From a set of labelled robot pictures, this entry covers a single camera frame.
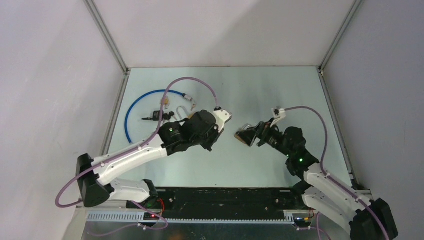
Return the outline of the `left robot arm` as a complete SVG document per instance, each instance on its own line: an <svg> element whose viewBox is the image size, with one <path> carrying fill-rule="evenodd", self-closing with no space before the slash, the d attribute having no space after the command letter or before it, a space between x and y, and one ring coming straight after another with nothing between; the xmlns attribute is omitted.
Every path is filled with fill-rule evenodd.
<svg viewBox="0 0 424 240"><path fill-rule="evenodd" d="M151 141L142 140L116 153L95 158L87 153L79 156L76 175L83 205L92 208L108 200L124 200L153 208L158 202L153 182L125 180L121 175L190 147L201 146L211 151L231 118L232 114L223 109L201 110L190 118L163 124Z"/></svg>

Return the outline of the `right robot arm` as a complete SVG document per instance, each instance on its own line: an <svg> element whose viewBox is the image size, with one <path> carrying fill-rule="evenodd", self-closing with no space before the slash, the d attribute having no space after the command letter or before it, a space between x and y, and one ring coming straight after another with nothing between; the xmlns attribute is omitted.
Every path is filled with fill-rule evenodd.
<svg viewBox="0 0 424 240"><path fill-rule="evenodd" d="M235 133L251 147L267 144L287 157L287 170L300 182L294 185L291 204L297 209L312 208L344 229L352 240L393 240L399 236L391 208L381 198L372 200L342 182L321 166L306 149L298 127L281 132L270 122L244 127Z"/></svg>

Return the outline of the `large brass padlock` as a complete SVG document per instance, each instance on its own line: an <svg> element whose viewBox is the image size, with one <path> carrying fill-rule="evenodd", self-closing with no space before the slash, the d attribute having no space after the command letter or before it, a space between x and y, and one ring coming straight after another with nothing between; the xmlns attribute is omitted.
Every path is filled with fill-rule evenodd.
<svg viewBox="0 0 424 240"><path fill-rule="evenodd" d="M257 129L255 126L245 124L237 130L234 137L241 143L251 147L257 138Z"/></svg>

